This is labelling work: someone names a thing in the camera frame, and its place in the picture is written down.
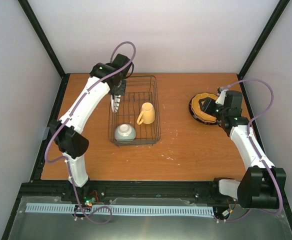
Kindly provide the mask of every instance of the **black frame bar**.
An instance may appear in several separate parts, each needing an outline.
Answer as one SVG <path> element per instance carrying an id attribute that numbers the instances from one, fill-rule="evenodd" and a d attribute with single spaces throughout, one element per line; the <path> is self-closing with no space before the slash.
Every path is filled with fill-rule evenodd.
<path id="1" fill-rule="evenodd" d="M 57 59 L 46 35 L 41 28 L 30 4 L 27 0 L 18 0 L 21 7 L 25 11 L 31 25 L 33 26 L 35 32 L 37 33 L 40 41 L 42 42 L 44 48 L 46 49 L 51 61 L 53 62 L 59 75 L 62 77 L 58 93 L 49 117 L 49 120 L 56 119 L 58 117 L 64 94 L 67 88 L 67 84 L 70 78 L 70 74 L 65 74 L 60 62 Z M 271 33 L 281 14 L 283 13 L 285 7 L 289 3 L 289 0 L 280 0 L 274 9 L 272 15 L 270 16 L 264 30 L 260 34 L 256 44 L 254 45 L 251 53 L 249 54 L 247 60 L 245 61 L 240 73 L 237 75 L 238 80 L 244 78 L 248 69 L 252 65 L 254 59 L 265 43 L 267 37 Z M 243 93 L 244 100 L 246 102 L 248 113 L 251 118 L 254 117 L 251 105 L 248 100 L 247 92 L 243 83 L 240 83 L 240 87 Z M 256 139 L 260 146 L 263 148 L 261 137 L 258 128 L 253 122 L 254 132 Z M 9 238 L 11 228 L 14 223 L 15 215 L 23 196 L 60 196 L 64 201 L 72 201 L 75 203 L 73 188 L 68 180 L 41 180 L 41 175 L 43 167 L 45 164 L 44 151 L 50 139 L 50 135 L 47 139 L 42 141 L 38 156 L 36 158 L 35 166 L 33 168 L 30 182 L 23 183 L 20 187 L 19 193 L 17 195 L 15 204 L 11 211 L 10 218 L 6 225 L 6 229 L 2 236 L 2 240 Z M 98 189 L 98 192 L 103 192 L 104 195 L 100 196 L 100 200 L 107 203 L 109 200 L 122 197 L 122 198 L 154 198 L 156 195 L 160 194 L 161 198 L 173 198 L 173 199 L 184 199 L 194 203 L 204 203 L 209 206 L 223 207 L 226 206 L 227 196 L 223 196 L 217 193 L 217 186 L 213 181 L 196 181 L 196 182 L 185 182 L 185 181 L 88 181 L 89 186 L 93 186 Z M 292 231 L 292 211 L 288 203 L 286 193 L 283 192 L 283 202 L 284 210 L 289 222 L 290 229 Z"/>

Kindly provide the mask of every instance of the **yellow mug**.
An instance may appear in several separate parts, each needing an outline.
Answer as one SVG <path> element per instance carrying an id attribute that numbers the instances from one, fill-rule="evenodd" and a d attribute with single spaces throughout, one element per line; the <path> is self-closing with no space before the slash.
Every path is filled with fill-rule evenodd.
<path id="1" fill-rule="evenodd" d="M 137 124 L 151 124 L 155 121 L 155 109 L 150 102 L 141 105 L 140 114 L 137 118 Z"/>

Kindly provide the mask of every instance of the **wooden table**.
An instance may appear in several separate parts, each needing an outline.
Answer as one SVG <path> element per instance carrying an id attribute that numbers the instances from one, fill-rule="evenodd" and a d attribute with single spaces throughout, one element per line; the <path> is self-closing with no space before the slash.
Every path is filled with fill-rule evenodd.
<path id="1" fill-rule="evenodd" d="M 157 79 L 161 138 L 154 145 L 117 147 L 108 139 L 109 96 L 104 97 L 83 131 L 91 180 L 211 181 L 215 177 L 241 180 L 245 167 L 236 146 L 217 125 L 205 125 L 190 115 L 190 99 L 237 81 L 235 73 L 153 73 Z M 88 74 L 71 74 L 61 105 L 62 116 L 84 88 Z M 240 91 L 235 85 L 232 90 Z M 243 116 L 249 117 L 243 103 Z M 61 153 L 54 144 L 49 159 Z M 66 164 L 45 164 L 41 179 L 67 179 Z"/>

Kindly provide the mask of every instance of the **wall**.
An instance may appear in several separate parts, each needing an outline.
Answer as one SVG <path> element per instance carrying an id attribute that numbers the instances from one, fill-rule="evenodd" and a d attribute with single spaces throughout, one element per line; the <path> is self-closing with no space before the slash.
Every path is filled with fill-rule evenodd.
<path id="1" fill-rule="evenodd" d="M 0 0 L 0 239 L 30 179 L 59 82 L 18 1 Z"/>
<path id="2" fill-rule="evenodd" d="M 238 73 L 278 0 L 29 2 L 68 73 L 108 62 L 123 41 L 137 47 L 136 72 Z"/>
<path id="3" fill-rule="evenodd" d="M 292 1 L 274 27 L 245 78 L 259 78 L 274 90 L 270 112 L 257 120 L 269 158 L 287 174 L 285 191 L 292 209 Z M 254 114 L 270 100 L 266 87 L 246 84 Z"/>

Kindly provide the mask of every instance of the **black wire dish rack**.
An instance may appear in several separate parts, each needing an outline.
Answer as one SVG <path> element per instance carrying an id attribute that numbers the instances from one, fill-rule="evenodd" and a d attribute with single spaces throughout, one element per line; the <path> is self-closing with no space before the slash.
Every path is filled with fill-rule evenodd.
<path id="1" fill-rule="evenodd" d="M 151 103 L 155 110 L 155 121 L 137 124 L 142 105 Z M 134 140 L 116 140 L 115 130 L 121 124 L 130 124 L 136 131 Z M 155 144 L 161 138 L 160 111 L 156 77 L 152 75 L 131 76 L 127 79 L 126 93 L 120 97 L 117 113 L 109 106 L 108 137 L 117 146 Z"/>

